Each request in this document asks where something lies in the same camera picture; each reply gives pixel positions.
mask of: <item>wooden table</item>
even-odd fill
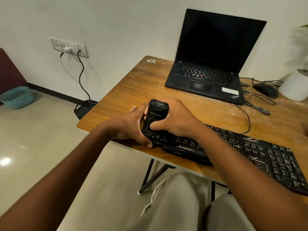
[[[202,97],[199,95],[167,88],[164,86],[173,62],[145,56],[85,117],[77,128],[90,132],[102,121],[128,112],[134,105],[140,106],[150,99],[176,97],[203,123],[237,133],[247,131],[248,124],[244,113],[234,104]],[[258,93],[252,88],[247,90]],[[308,138],[304,134],[303,123],[308,123],[308,99],[302,102],[289,100],[282,95],[275,100],[277,105],[265,104],[252,97],[253,104],[269,109],[271,116],[265,116],[255,109],[243,106],[250,117],[251,130],[246,135],[271,143],[289,147],[308,179]],[[183,168],[223,183],[212,166],[204,166],[154,147],[149,149],[134,140],[117,141],[123,147],[148,154],[169,165]]]

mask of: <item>forearm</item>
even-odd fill
[[[307,225],[308,206],[293,193],[259,170],[207,126],[201,124],[196,133],[202,133],[194,139],[204,148],[257,230],[300,230]]]
[[[1,229],[56,230],[112,136],[113,130],[108,122],[94,128],[0,218]]]

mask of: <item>laptop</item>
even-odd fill
[[[187,9],[166,87],[244,105],[239,73],[266,21]]]

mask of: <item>beige pants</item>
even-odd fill
[[[203,211],[194,182],[183,174],[164,179],[154,190],[141,218],[127,231],[201,230]],[[255,231],[233,195],[224,194],[206,217],[207,231]]]

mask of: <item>black basket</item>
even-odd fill
[[[74,109],[75,115],[81,120],[98,102],[93,100],[85,100],[76,105]]]

